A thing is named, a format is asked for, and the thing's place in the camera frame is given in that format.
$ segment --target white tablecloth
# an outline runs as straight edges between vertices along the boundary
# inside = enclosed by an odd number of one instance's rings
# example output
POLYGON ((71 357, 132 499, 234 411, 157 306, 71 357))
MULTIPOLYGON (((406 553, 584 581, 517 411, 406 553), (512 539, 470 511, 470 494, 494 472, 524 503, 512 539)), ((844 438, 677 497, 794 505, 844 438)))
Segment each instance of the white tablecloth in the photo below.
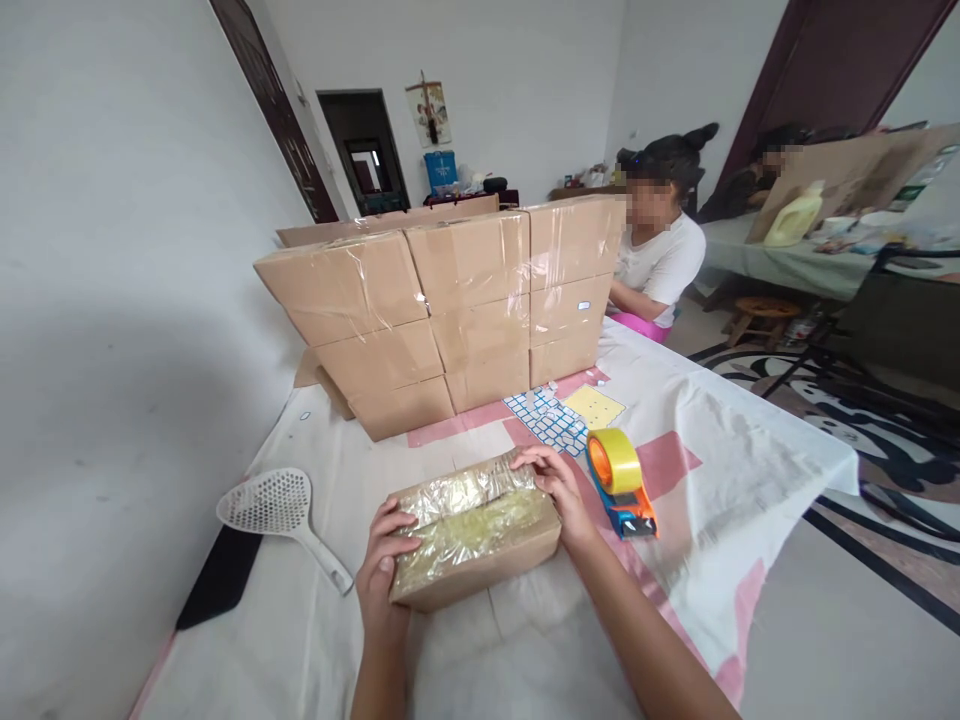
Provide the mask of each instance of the white tablecloth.
MULTIPOLYGON (((703 225, 707 239, 704 265, 803 290, 818 297, 848 302, 857 294, 876 260, 876 256, 852 252, 839 255, 814 252, 816 245, 806 240, 788 248, 747 244, 746 238, 755 219, 756 215, 750 214, 703 225)), ((960 259, 936 262, 943 267, 934 270, 888 267, 904 275, 924 278, 960 272, 960 259)))
MULTIPOLYGON (((659 539, 613 535, 570 459, 601 532, 734 702, 767 571, 824 488, 857 491, 847 445, 607 320, 582 384, 626 406, 614 421, 638 447, 659 539)), ((503 403, 383 442, 334 417, 319 387, 296 390, 251 466, 293 465, 313 482, 311 521, 353 572, 388 492, 504 452, 530 435, 503 403)), ((592 605, 561 550, 539 568, 431 616, 416 616, 411 716, 636 717, 592 605)), ((293 541, 266 538, 240 605, 171 640, 134 717, 340 718, 362 627, 293 541)))

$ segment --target person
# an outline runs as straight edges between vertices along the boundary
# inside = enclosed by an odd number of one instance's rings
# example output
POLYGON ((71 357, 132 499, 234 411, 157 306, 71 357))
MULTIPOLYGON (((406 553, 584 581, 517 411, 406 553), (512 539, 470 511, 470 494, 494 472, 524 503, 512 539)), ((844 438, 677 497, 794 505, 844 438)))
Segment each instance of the person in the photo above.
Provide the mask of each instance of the person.
MULTIPOLYGON (((560 541, 596 609, 627 682, 648 720, 735 720, 740 716, 713 679, 647 599, 590 520, 576 478, 556 450, 520 448, 511 463, 532 465, 537 486, 560 514, 560 541)), ((416 522, 397 510, 396 499, 377 510, 367 555, 357 573, 363 619, 363 656, 351 720, 388 720, 406 714, 404 663, 410 611, 388 599, 396 557, 419 540, 393 536, 416 522)))
POLYGON ((810 131, 790 123, 762 133, 750 153, 750 164, 721 181, 697 214, 700 223, 728 220, 759 210, 767 201, 791 148, 803 145, 810 131))
POLYGON ((680 294, 703 264, 706 240, 682 207, 703 176, 700 150, 718 128, 710 123, 683 136, 669 135, 621 163, 628 226, 607 313, 659 343, 670 334, 680 294))

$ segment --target hand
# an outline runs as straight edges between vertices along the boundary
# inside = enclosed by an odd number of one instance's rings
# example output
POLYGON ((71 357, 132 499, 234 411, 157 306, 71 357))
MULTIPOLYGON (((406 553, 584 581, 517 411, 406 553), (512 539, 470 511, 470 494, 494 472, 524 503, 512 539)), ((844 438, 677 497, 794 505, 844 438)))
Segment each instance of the hand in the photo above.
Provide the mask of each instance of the hand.
POLYGON ((365 648, 403 648, 410 627, 410 609, 390 602, 390 586, 398 555, 420 547, 420 538, 391 535, 410 527, 417 517, 397 511, 397 499, 389 498, 377 508, 370 524, 367 556, 357 573, 357 596, 363 618, 365 648))
POLYGON ((597 528, 580 497, 577 479, 559 453, 546 445, 529 445, 519 450, 510 468, 516 470, 523 465, 533 465, 537 473, 537 487, 553 498, 560 513, 563 521, 560 539, 563 544, 570 549, 571 546, 579 547, 599 538, 597 528))

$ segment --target plastic bottle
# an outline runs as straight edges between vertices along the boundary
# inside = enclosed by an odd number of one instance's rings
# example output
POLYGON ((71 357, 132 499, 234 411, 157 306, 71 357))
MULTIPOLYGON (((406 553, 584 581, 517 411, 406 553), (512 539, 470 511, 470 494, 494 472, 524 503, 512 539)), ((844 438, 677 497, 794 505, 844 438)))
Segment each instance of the plastic bottle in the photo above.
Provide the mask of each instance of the plastic bottle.
POLYGON ((807 338, 810 337, 817 325, 820 324, 820 321, 823 320, 825 313, 820 307, 820 303, 817 302, 810 312, 808 312, 803 317, 796 318, 790 327, 787 328, 787 332, 784 333, 784 339, 781 345, 783 347, 794 347, 799 345, 802 342, 806 342, 807 338))
POLYGON ((767 247, 789 247, 803 240, 807 230, 813 225, 823 205, 823 180, 810 183, 803 194, 789 203, 773 221, 763 244, 767 247))
POLYGON ((903 212, 910 207, 911 203, 923 192, 923 189, 932 183, 937 175, 943 172, 947 163, 957 155, 958 150, 960 150, 960 145, 947 145, 945 148, 941 148, 933 160, 917 170, 917 172, 907 180, 906 184, 900 188, 900 192, 897 193, 897 196, 890 203, 889 209, 894 212, 903 212))

